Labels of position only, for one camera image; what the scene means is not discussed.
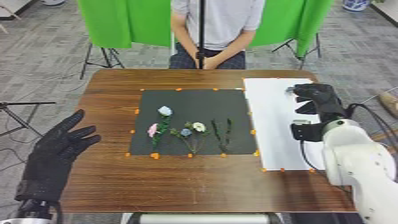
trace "white shirt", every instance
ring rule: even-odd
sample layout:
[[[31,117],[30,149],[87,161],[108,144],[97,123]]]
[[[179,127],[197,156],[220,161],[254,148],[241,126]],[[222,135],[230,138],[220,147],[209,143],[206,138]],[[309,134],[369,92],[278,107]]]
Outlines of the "white shirt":
[[[172,0],[172,11],[186,16],[190,38],[198,45],[198,0]],[[243,30],[261,24],[264,0],[206,0],[204,48],[223,50]]]

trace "black glove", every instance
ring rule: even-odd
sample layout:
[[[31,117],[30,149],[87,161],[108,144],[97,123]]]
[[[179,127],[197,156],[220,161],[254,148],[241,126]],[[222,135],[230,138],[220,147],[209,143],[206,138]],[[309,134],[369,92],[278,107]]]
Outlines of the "black glove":
[[[294,85],[293,92],[296,94],[296,101],[310,101],[302,108],[296,109],[296,113],[319,114],[321,122],[330,122],[337,118],[346,117],[341,100],[337,98],[334,88],[325,84],[303,84]]]
[[[83,110],[63,119],[35,144],[17,186],[17,201],[37,199],[58,202],[72,162],[88,146],[101,140],[99,135],[87,137],[95,132],[94,126],[69,132],[81,119]]]

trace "white paper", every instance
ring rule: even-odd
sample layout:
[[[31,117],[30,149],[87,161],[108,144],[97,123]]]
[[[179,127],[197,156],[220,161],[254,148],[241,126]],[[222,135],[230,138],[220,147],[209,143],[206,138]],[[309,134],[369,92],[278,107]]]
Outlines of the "white paper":
[[[309,170],[302,153],[300,142],[293,139],[289,125],[293,120],[309,120],[319,123],[318,115],[302,115],[294,109],[303,103],[294,102],[294,94],[286,92],[296,84],[312,83],[309,79],[245,79],[245,97],[252,112],[252,125],[266,170]],[[323,143],[305,142],[305,155],[314,167],[323,170],[321,158]]]

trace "person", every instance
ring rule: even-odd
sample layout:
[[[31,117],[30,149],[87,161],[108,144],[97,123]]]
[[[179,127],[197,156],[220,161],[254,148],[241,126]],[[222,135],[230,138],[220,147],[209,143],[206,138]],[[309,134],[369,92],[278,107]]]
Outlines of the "person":
[[[170,28],[177,38],[170,69],[198,67],[198,0],[172,0]],[[204,69],[245,69],[245,47],[261,24],[264,0],[206,1]]]

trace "flower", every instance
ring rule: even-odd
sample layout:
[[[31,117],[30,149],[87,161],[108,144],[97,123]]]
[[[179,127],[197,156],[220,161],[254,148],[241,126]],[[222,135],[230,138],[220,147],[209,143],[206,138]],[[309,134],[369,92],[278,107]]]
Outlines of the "flower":
[[[163,106],[159,109],[158,109],[158,113],[168,117],[172,115],[172,110],[166,106]]]
[[[190,135],[191,135],[191,131],[190,131],[190,129],[184,128],[184,129],[181,130],[181,136],[182,136],[182,137],[188,137]]]
[[[154,134],[156,134],[156,131],[158,131],[158,124],[154,123],[152,126],[149,127],[147,129],[147,134],[149,134],[149,137],[152,138]]]
[[[206,131],[206,126],[204,126],[204,124],[198,123],[198,122],[195,122],[195,123],[193,123],[193,129],[195,129],[197,132],[204,132],[204,131]]]

